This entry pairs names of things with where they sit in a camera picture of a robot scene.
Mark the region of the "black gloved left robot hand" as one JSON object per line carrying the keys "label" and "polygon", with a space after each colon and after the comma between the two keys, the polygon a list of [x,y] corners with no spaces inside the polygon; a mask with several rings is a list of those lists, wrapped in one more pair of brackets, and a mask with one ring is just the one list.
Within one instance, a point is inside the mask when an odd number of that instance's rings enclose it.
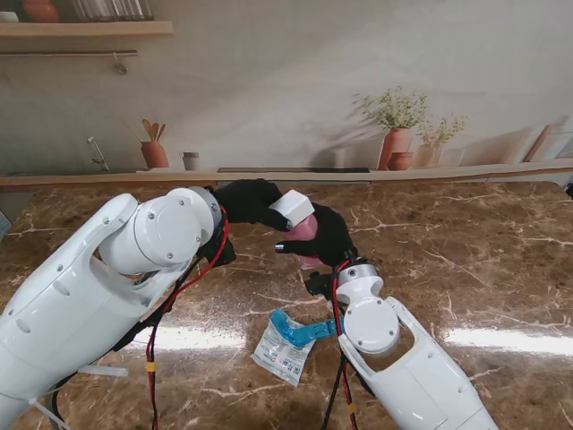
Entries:
{"label": "black gloved left robot hand", "polygon": [[264,179],[241,179],[216,189],[213,195],[226,210],[230,223],[262,224],[287,232],[289,221],[271,208],[283,194]]}

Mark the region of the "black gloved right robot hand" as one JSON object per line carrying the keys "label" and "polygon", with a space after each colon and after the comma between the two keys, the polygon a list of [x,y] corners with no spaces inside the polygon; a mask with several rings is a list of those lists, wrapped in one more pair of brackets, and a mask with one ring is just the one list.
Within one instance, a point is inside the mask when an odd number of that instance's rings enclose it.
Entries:
{"label": "black gloved right robot hand", "polygon": [[295,254],[318,258],[329,267],[336,267],[346,259],[358,257],[344,218],[330,207],[314,203],[317,232],[310,240],[287,240],[274,245],[278,254]]}

